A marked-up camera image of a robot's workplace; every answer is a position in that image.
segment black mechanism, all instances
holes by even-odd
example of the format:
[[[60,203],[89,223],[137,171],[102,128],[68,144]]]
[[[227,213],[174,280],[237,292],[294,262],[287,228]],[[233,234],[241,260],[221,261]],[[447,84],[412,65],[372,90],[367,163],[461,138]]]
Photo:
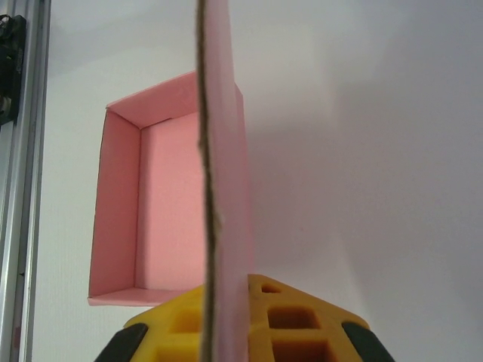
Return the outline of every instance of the black mechanism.
[[[395,362],[376,335],[367,328],[353,322],[342,323],[342,328],[364,362]]]
[[[133,324],[117,332],[94,362],[129,362],[143,341],[148,326]]]
[[[18,116],[25,37],[23,17],[0,15],[0,126]]]

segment pink box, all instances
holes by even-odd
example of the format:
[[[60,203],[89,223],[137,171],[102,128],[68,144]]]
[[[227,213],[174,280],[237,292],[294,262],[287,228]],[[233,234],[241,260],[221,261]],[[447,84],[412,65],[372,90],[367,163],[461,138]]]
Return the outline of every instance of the pink box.
[[[235,97],[244,134],[236,86]],[[202,177],[194,72],[107,106],[91,305],[158,305],[204,283]]]

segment metal frame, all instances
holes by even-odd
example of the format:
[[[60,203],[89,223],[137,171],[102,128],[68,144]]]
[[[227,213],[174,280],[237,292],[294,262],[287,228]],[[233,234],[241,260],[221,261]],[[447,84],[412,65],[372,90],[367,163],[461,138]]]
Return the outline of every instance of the metal frame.
[[[0,360],[28,361],[32,359],[50,0],[6,0],[0,8],[27,20],[20,113],[16,122],[0,130]],[[20,342],[13,340],[19,332]]]

